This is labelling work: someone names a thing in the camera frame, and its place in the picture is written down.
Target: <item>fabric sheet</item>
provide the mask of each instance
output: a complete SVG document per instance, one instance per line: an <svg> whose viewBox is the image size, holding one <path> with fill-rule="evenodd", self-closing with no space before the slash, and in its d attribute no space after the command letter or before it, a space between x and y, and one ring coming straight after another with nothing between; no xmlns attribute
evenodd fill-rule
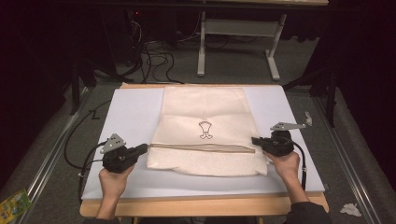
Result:
<svg viewBox="0 0 396 224"><path fill-rule="evenodd" d="M243 89L165 87L147 166L187 175L266 175L253 136L257 129Z"/></svg>

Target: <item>gray carpet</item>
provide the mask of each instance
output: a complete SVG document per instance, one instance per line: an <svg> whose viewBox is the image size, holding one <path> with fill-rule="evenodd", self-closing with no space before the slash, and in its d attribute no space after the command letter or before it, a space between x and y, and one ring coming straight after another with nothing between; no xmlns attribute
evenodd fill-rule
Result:
<svg viewBox="0 0 396 224"><path fill-rule="evenodd" d="M286 84L302 74L316 45L315 41L304 43L298 43L295 39L281 41L276 52L276 64L281 75L281 81L275 83L270 78L268 65L262 55L262 46L268 44L268 39L248 43L249 40L251 38L239 38L238 41L231 41L222 49L216 49L217 46L222 45L221 41L213 40L209 42L211 48L206 51L205 77L196 76L198 46L193 45L194 41L183 42L177 48L165 45L158 51L173 53L175 66L170 70L169 77L182 82ZM150 45L150 52L153 53L153 49L160 46L158 43ZM144 56L145 72L148 71L146 59L147 56ZM161 58L153 58L152 63L154 63L154 60L160 63ZM169 65L170 63L156 69L156 78L151 75L148 82L167 81L164 73ZM128 68L120 64L119 69L124 71ZM130 77L135 78L136 82L143 79L141 71ZM89 113L90 109L111 99L113 91L120 85L115 80L100 77L97 79L98 85L89 91L87 101L81 108L75 124ZM313 117L314 126L303 129L302 134L323 183L329 187L325 195L330 206L333 223L380 223L370 222L366 216L353 217L339 212L345 203L357 203L357 197L343 169L336 144L330 136L326 122L322 119L321 111L318 109L315 99L312 99L305 91L306 89L307 87L298 87L293 91L288 91L287 96L298 122L304 122L305 111L310 112ZM71 119L68 114L71 108L70 90L65 93L65 96L68 101L51 118L37 137L25 158L1 191L1 200L18 189L28 189L32 184L41 163L52 151L57 137ZM73 163L81 165L88 151L97 144L108 107L109 104L106 104L97 109L96 117L99 119L92 119L92 116L87 117L73 133L67 146L67 155ZM389 186L388 181L365 145L359 129L357 129L353 118L347 111L347 106L343 102L341 94L337 94L335 123L335 131L340 136L343 146L346 146L351 162L356 167L363 186L369 192L379 219L382 223L396 223L395 215L392 212L396 210L395 192ZM56 165L48 181L43 183L45 187L36 199L35 206L30 211L30 216L24 219L23 223L80 223L83 220L83 217L79 214L78 203L79 170L66 163L63 152L58 157L59 159L56 160ZM264 223L277 224L283 223L284 220L283 216L265 217ZM125 218L122 221L122 223L130 222L130 218Z"/></svg>

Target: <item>drawn symbol on cloth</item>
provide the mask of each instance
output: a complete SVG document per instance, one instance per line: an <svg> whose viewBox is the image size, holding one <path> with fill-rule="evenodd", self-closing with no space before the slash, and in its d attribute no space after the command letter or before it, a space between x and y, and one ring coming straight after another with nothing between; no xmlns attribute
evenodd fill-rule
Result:
<svg viewBox="0 0 396 224"><path fill-rule="evenodd" d="M211 139L213 137L213 135L211 135L209 133L209 129L212 126L211 123L207 122L207 121L202 121L199 123L199 126L201 126L202 131L204 132L202 135L199 135L202 139Z"/></svg>

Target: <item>sleeve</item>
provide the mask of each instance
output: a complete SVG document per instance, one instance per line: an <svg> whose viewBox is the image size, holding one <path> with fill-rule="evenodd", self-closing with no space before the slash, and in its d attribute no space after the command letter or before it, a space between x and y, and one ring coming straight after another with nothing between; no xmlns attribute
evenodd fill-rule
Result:
<svg viewBox="0 0 396 224"><path fill-rule="evenodd" d="M120 224L120 221L117 218L114 218L113 220L89 218L85 219L82 224Z"/></svg>
<svg viewBox="0 0 396 224"><path fill-rule="evenodd" d="M286 216L287 224L331 224L323 206L315 203L294 203Z"/></svg>

